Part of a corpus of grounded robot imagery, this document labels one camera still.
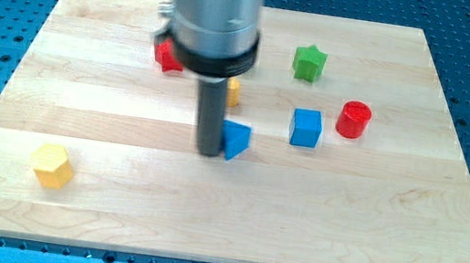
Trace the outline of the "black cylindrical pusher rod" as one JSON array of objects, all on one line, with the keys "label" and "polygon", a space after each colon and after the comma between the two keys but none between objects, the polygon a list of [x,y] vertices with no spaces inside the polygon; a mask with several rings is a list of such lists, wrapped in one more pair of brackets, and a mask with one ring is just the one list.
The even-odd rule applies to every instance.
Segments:
[{"label": "black cylindrical pusher rod", "polygon": [[196,145],[203,156],[214,157],[221,151],[227,85],[223,78],[198,78]]}]

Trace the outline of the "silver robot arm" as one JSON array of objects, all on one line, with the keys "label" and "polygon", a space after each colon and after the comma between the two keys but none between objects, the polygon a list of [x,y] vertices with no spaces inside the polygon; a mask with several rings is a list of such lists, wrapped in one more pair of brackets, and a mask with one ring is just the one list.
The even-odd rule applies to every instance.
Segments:
[{"label": "silver robot arm", "polygon": [[175,58],[197,75],[196,146],[203,156],[221,151],[228,79],[255,65],[264,2],[172,0],[160,8]]}]

